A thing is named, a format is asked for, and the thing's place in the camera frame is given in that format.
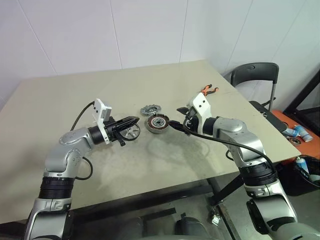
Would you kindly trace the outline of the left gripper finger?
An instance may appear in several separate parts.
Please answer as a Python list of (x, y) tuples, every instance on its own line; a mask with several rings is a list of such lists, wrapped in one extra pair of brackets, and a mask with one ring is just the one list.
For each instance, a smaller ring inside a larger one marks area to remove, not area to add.
[(123, 130), (126, 130), (126, 129), (129, 129), (131, 127), (133, 127), (136, 123), (135, 122), (118, 122), (114, 129), (116, 131), (123, 131)]
[(127, 116), (117, 121), (118, 126), (133, 126), (140, 120), (137, 116)]

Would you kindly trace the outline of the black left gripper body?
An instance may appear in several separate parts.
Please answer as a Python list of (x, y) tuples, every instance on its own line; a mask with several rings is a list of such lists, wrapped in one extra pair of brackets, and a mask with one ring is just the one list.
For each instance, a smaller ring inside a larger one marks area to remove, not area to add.
[(123, 119), (115, 120), (112, 116), (109, 117), (109, 120), (103, 122), (109, 141), (118, 141), (121, 147), (126, 145), (123, 137), (120, 135), (120, 129), (123, 127), (124, 122)]

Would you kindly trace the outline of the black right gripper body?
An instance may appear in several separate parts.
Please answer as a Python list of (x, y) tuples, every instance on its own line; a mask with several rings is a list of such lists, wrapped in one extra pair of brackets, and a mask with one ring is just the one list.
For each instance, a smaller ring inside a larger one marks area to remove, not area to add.
[(183, 126), (187, 130), (185, 130), (186, 134), (189, 136), (189, 132), (194, 132), (198, 133), (198, 127), (199, 127), (199, 119), (197, 117), (197, 111), (195, 110), (194, 107), (189, 108), (189, 114), (184, 114), (185, 115), (185, 123), (183, 123)]

